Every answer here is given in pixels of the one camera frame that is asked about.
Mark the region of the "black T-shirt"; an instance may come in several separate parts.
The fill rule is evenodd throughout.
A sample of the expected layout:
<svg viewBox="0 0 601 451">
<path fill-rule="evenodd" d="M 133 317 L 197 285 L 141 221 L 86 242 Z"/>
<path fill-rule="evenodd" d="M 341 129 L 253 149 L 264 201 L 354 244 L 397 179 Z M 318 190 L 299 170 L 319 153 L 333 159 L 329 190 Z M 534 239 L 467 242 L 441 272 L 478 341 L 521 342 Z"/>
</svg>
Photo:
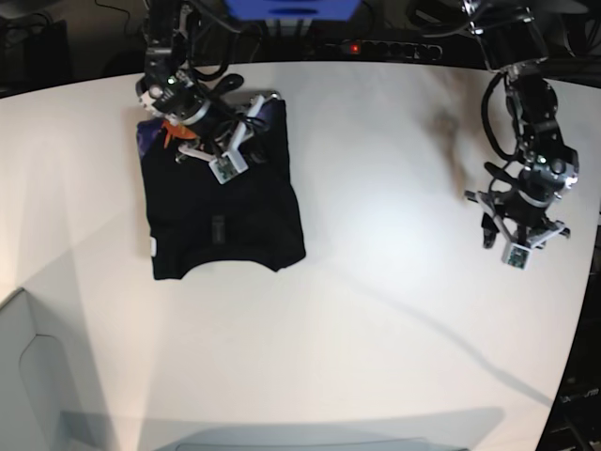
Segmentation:
<svg viewBox="0 0 601 451">
<path fill-rule="evenodd" d="M 141 121 L 136 143 L 146 197 L 153 276 L 182 279 L 210 262 L 250 261 L 274 272 L 306 256 L 298 199 L 290 176 L 286 104 L 267 106 L 270 130 L 244 142 L 260 145 L 265 164 L 220 184 L 208 163 L 175 161 L 162 121 Z"/>
</svg>

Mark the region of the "blue box overhead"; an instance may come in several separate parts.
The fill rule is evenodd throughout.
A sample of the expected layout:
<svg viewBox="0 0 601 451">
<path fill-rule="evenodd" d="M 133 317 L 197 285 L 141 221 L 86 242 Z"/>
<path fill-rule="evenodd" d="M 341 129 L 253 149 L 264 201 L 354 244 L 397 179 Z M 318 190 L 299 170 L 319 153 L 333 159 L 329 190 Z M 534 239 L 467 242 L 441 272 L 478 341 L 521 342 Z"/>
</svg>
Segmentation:
<svg viewBox="0 0 601 451">
<path fill-rule="evenodd" d="M 324 20 L 347 21 L 360 0 L 226 0 L 231 16 L 241 21 Z"/>
</svg>

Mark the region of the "black power strip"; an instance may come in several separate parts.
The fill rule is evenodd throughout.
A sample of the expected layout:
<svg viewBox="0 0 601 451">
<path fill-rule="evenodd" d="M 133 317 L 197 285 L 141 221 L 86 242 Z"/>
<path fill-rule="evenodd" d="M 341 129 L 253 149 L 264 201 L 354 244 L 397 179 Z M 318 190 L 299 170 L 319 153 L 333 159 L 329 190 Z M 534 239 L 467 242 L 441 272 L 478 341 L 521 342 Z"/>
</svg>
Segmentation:
<svg viewBox="0 0 601 451">
<path fill-rule="evenodd" d="M 442 59 L 442 48 L 438 45 L 382 40 L 355 40 L 340 44 L 329 44 L 338 54 L 368 61 L 417 61 L 438 62 Z"/>
</svg>

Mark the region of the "black equipment with white lettering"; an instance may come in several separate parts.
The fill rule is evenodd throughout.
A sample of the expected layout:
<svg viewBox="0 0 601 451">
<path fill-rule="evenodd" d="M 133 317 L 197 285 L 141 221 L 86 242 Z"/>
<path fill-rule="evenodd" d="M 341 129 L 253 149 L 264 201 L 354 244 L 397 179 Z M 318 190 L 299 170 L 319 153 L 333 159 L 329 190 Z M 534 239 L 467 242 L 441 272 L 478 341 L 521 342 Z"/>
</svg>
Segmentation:
<svg viewBox="0 0 601 451">
<path fill-rule="evenodd" d="M 590 273 L 578 326 L 538 450 L 600 448 L 600 268 Z"/>
</svg>

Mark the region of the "white side table panel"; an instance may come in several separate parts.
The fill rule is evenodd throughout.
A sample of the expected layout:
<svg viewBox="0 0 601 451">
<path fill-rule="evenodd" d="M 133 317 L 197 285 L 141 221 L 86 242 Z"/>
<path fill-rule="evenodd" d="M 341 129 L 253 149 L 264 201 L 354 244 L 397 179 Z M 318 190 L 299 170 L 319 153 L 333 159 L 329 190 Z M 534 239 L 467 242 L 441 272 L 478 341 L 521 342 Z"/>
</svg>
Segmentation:
<svg viewBox="0 0 601 451">
<path fill-rule="evenodd" d="M 140 420 L 116 411 L 79 289 L 19 288 L 1 302 L 1 447 L 136 450 Z"/>
</svg>

